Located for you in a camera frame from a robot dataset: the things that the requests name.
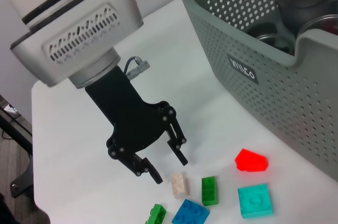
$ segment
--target basket label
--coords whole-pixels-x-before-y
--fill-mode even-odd
[[[232,68],[234,68],[236,71],[240,72],[242,75],[244,75],[245,77],[247,77],[248,79],[259,85],[257,75],[253,68],[235,59],[230,54],[227,53],[227,55]]]

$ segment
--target lego brick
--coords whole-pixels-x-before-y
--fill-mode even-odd
[[[238,197],[241,215],[244,219],[263,217],[274,213],[267,184],[239,188]]]
[[[185,199],[189,194],[186,189],[185,179],[182,173],[172,175],[171,183],[175,199]]]
[[[269,166],[266,157],[246,149],[242,149],[234,161],[237,164],[237,169],[239,169],[240,171],[265,171]]]
[[[202,178],[202,203],[205,207],[218,204],[216,178]]]
[[[172,220],[172,224],[204,224],[209,211],[188,199],[184,200],[179,211]]]
[[[150,217],[145,224],[162,224],[167,211],[160,204],[155,204],[150,211]]]

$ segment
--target green lego brick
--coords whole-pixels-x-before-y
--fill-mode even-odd
[[[243,219],[274,213],[267,184],[239,188],[238,197]]]
[[[145,224],[162,224],[167,211],[160,204],[155,204],[150,211],[150,217]]]
[[[202,178],[202,203],[206,206],[218,204],[216,178]]]

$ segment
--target gray cable connector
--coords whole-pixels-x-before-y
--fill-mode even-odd
[[[134,69],[131,69],[127,73],[127,77],[129,80],[135,79],[140,73],[144,72],[150,67],[150,64],[148,61],[143,61],[140,57],[135,58],[135,62],[137,63],[137,67]]]

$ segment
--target red lego brick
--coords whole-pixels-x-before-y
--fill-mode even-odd
[[[269,166],[266,157],[251,152],[246,149],[242,149],[237,155],[234,161],[237,164],[237,168],[240,171],[257,172],[265,171]]]

